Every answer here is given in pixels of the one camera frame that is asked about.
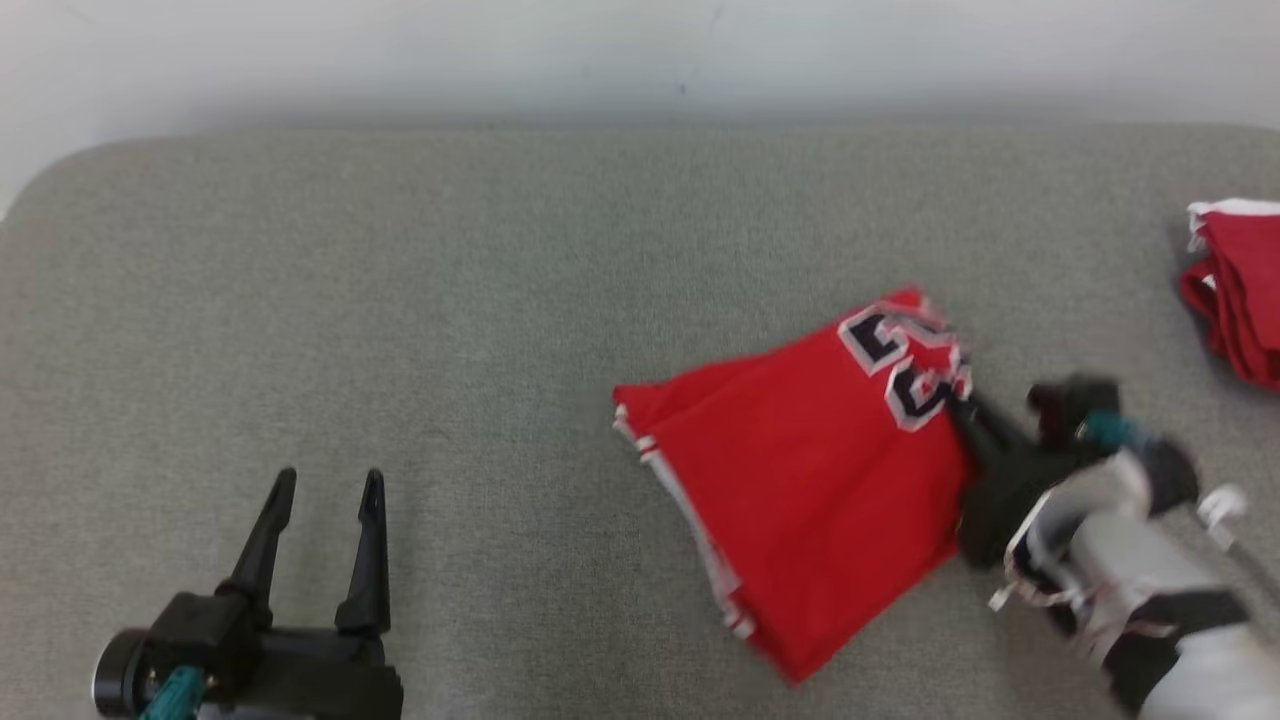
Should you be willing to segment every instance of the gray tablecloth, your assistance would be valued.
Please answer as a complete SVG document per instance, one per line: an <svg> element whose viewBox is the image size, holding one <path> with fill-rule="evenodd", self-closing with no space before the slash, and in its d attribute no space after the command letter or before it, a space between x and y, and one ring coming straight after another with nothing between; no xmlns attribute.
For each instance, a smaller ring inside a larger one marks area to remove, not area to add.
<svg viewBox="0 0 1280 720"><path fill-rule="evenodd" d="M1206 354L1174 287L1184 208L1235 195L1280 197L1280 136L291 135L74 156L0 225L3 714L91 716L106 639L211 591L292 464L273 605L296 625L332 621L364 473L387 475L406 717L1117 716L1039 615L992 615L996 578L960 562L787 688L719 625L609 391L916 282L1010 406L1039 378L1123 378L1208 483L1252 495L1243 536L1280 568L1280 404Z"/></svg>

